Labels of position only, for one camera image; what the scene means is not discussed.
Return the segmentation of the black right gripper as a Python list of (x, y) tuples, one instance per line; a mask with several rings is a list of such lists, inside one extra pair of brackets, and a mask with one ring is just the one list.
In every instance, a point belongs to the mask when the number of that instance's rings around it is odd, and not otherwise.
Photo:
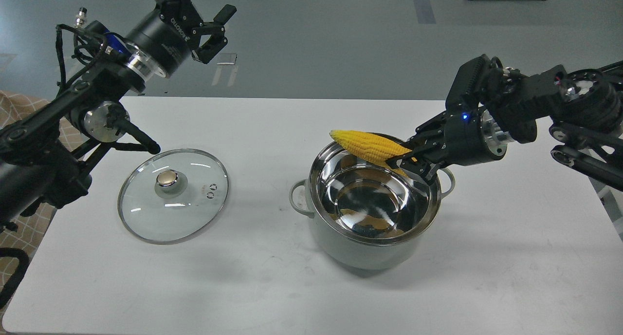
[(438, 170), (446, 166), (499, 161), (506, 155), (507, 145), (486, 135), (491, 121), (486, 112), (439, 113), (399, 143), (406, 149), (418, 150), (400, 155), (399, 167), (432, 184)]

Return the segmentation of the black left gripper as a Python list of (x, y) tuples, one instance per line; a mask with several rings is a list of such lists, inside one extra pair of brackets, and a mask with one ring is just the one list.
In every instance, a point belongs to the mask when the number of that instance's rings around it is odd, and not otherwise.
[(192, 55), (208, 64), (228, 44), (225, 24), (236, 13), (225, 5), (206, 22), (191, 0), (154, 0), (155, 9), (135, 26), (126, 38), (143, 53), (156, 60), (162, 74), (169, 78)]

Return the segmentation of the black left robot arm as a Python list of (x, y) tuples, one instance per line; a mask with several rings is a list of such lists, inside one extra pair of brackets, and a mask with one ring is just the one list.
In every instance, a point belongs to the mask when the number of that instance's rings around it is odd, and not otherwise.
[(91, 171), (111, 149), (160, 153), (120, 98), (142, 93), (153, 75), (171, 77), (189, 57), (213, 60), (228, 44), (225, 25), (237, 9), (227, 4), (205, 21), (192, 0), (154, 2), (126, 36), (87, 22), (84, 7), (73, 25), (56, 26), (56, 97), (1, 129), (2, 231), (16, 232), (16, 218), (41, 204), (61, 209), (87, 195)]

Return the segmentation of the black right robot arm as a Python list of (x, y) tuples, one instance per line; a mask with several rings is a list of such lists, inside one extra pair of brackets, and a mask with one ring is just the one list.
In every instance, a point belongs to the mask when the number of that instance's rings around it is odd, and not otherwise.
[(544, 117), (559, 143), (551, 150), (556, 162), (622, 189), (621, 62), (574, 72), (558, 65), (528, 76), (497, 57), (473, 58), (459, 68), (445, 111), (385, 163), (431, 183), (440, 169), (499, 161), (508, 143), (534, 142)]

